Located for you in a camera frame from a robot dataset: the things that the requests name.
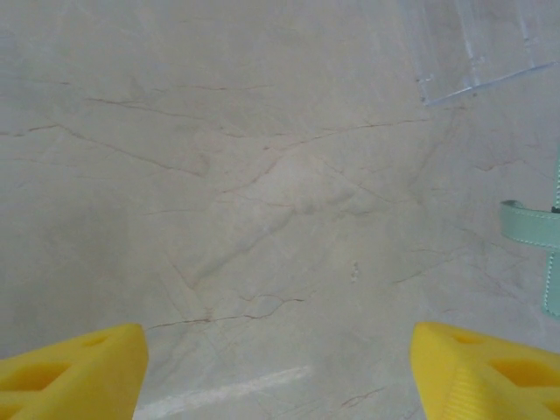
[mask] yellow plastic piece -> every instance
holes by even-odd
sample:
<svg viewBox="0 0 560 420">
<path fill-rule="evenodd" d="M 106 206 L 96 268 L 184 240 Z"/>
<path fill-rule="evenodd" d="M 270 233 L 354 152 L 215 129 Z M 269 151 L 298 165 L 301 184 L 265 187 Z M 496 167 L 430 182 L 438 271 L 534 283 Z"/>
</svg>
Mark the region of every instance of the yellow plastic piece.
<svg viewBox="0 0 560 420">
<path fill-rule="evenodd" d="M 0 360 L 0 420 L 130 420 L 147 365 L 135 324 Z"/>
<path fill-rule="evenodd" d="M 424 322 L 410 361 L 428 420 L 560 419 L 558 354 Z"/>
</svg>

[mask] floor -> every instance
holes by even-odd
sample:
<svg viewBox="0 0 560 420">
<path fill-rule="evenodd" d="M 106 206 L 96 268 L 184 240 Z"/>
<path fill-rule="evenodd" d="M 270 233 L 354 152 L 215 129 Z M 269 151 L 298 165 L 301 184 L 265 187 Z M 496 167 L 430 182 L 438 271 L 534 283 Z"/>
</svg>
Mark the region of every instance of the floor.
<svg viewBox="0 0 560 420">
<path fill-rule="evenodd" d="M 0 4 L 0 356 L 122 322 L 135 419 L 420 420 L 433 319 L 555 350 L 559 69 L 425 107 L 397 2 Z"/>
</svg>

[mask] hole in yellow block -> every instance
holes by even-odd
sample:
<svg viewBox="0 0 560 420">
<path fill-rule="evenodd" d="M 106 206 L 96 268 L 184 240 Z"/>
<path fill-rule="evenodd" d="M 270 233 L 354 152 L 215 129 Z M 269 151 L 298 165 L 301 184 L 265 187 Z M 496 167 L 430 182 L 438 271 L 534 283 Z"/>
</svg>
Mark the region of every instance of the hole in yellow block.
<svg viewBox="0 0 560 420">
<path fill-rule="evenodd" d="M 532 360 L 494 360 L 490 364 L 518 387 L 560 387 L 560 374 Z"/>
<path fill-rule="evenodd" d="M 21 405 L 0 405 L 0 420 L 8 420 L 21 409 Z"/>
<path fill-rule="evenodd" d="M 96 337 L 94 339 L 90 339 L 88 341 L 84 341 L 84 343 L 82 344 L 84 347 L 93 347 L 93 346 L 97 346 L 98 344 L 101 344 L 103 341 L 105 341 L 107 339 L 107 337 Z"/>
<path fill-rule="evenodd" d="M 472 337 L 464 334 L 455 334 L 453 335 L 453 338 L 461 344 L 480 344 L 482 341 L 484 341 L 480 337 Z"/>
<path fill-rule="evenodd" d="M 544 405 L 546 405 L 547 409 L 549 409 L 554 414 L 556 414 L 558 417 L 560 417 L 560 402 L 559 401 L 546 402 Z"/>
<path fill-rule="evenodd" d="M 70 363 L 36 363 L 0 381 L 0 391 L 40 391 L 70 368 Z"/>
</svg>

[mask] clear plastic container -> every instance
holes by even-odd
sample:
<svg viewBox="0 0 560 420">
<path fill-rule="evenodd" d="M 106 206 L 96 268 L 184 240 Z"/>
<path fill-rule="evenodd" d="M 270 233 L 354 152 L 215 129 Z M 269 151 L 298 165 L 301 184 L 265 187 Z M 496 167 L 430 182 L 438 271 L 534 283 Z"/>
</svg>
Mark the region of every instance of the clear plastic container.
<svg viewBox="0 0 560 420">
<path fill-rule="evenodd" d="M 560 62 L 557 0 L 401 0 L 422 100 Z"/>
</svg>

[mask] marble floor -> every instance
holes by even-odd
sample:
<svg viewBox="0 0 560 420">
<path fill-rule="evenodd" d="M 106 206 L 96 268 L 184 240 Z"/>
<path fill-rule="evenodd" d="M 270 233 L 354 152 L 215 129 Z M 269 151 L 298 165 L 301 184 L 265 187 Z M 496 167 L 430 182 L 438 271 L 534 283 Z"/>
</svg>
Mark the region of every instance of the marble floor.
<svg viewBox="0 0 560 420">
<path fill-rule="evenodd" d="M 0 356 L 123 322 L 135 419 L 420 420 L 413 325 L 557 350 L 559 69 L 419 101 L 392 0 L 0 2 Z"/>
</svg>

